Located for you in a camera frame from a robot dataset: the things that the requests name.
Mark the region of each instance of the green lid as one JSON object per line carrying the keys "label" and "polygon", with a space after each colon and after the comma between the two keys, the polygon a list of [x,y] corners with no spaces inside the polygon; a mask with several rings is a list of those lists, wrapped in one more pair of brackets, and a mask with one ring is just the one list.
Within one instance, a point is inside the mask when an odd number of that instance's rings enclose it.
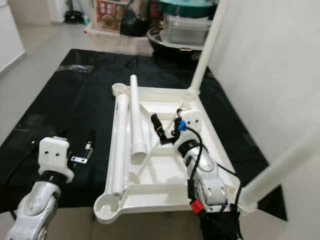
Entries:
{"label": "green lid", "polygon": [[217,5],[210,0],[158,0],[158,10],[183,18],[204,18],[215,12]]}

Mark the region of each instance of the white cylinder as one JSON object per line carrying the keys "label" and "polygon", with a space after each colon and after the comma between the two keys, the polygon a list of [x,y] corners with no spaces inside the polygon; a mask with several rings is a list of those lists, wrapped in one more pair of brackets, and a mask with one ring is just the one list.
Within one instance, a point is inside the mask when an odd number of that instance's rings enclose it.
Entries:
{"label": "white cylinder", "polygon": [[193,93],[196,93],[196,94],[200,93],[200,86],[204,78],[212,51],[214,49],[219,30],[225,16],[226,9],[228,7],[228,1],[229,0],[220,0],[218,7],[215,11],[209,33],[206,37],[206,41],[204,43],[201,56],[200,56],[198,65],[196,66],[196,69],[192,78],[191,86],[189,88],[189,90],[192,91]]}
{"label": "white cylinder", "polygon": [[147,145],[144,138],[144,131],[141,122],[141,112],[138,94],[137,76],[130,76],[131,90],[131,161],[141,162],[147,155]]}
{"label": "white cylinder", "polygon": [[120,94],[116,99],[116,132],[114,147],[114,167],[112,194],[122,196],[124,191],[124,171],[126,164],[126,135],[127,135],[127,115],[129,107],[129,97],[126,94]]}
{"label": "white cylinder", "polygon": [[257,202],[279,186],[288,174],[319,152],[319,145],[319,132],[317,132],[307,135],[291,146],[282,157],[242,189],[239,207],[246,212],[253,212],[257,207]]}

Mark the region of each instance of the white wall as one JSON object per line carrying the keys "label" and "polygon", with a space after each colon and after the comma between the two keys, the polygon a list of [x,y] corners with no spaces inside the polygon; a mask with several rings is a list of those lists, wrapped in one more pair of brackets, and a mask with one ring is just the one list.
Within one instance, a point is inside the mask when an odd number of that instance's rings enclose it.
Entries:
{"label": "white wall", "polygon": [[0,8],[0,74],[24,53],[10,7]]}
{"label": "white wall", "polygon": [[[209,67],[272,163],[319,128],[320,1],[229,2]],[[247,240],[319,238],[317,157],[283,182],[289,222],[258,211],[241,221]]]}
{"label": "white wall", "polygon": [[45,0],[9,0],[17,22],[50,25],[50,13]]}
{"label": "white wall", "polygon": [[55,23],[62,23],[65,13],[69,10],[66,0],[46,0],[50,13],[50,19]]}

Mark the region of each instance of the box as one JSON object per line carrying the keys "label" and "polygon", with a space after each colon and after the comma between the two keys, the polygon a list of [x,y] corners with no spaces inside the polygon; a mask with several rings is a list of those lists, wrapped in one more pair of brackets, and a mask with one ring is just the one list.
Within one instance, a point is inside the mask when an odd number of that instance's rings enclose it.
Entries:
{"label": "box", "polygon": [[203,45],[212,21],[208,18],[187,18],[165,14],[165,34],[161,37],[173,44]]}
{"label": "box", "polygon": [[129,1],[96,0],[96,28],[119,32],[122,16]]}

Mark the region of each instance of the white pipe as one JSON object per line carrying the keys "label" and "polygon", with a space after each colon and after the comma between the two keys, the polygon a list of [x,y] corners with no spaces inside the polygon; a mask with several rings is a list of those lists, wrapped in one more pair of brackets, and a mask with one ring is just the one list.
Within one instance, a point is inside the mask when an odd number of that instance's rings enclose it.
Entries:
{"label": "white pipe", "polygon": [[131,160],[135,163],[141,162],[147,155],[147,145],[141,122],[141,112],[138,94],[137,76],[130,76],[131,90]]}
{"label": "white pipe", "polygon": [[274,164],[270,165],[241,191],[239,207],[253,212],[257,203],[281,184],[284,178],[319,153],[319,131],[299,140]]}
{"label": "white pipe", "polygon": [[220,31],[220,27],[222,25],[222,21],[225,16],[226,9],[228,7],[228,2],[229,0],[219,1],[209,33],[206,37],[206,41],[203,46],[203,50],[202,50],[198,65],[196,66],[196,69],[192,78],[191,86],[188,89],[192,94],[198,95],[200,93],[200,86],[204,78],[208,62],[210,60],[212,51],[216,43],[219,31]]}
{"label": "white pipe", "polygon": [[127,113],[129,97],[126,94],[117,96],[117,118],[115,132],[114,168],[112,194],[122,196],[124,191],[124,171],[126,163]]}

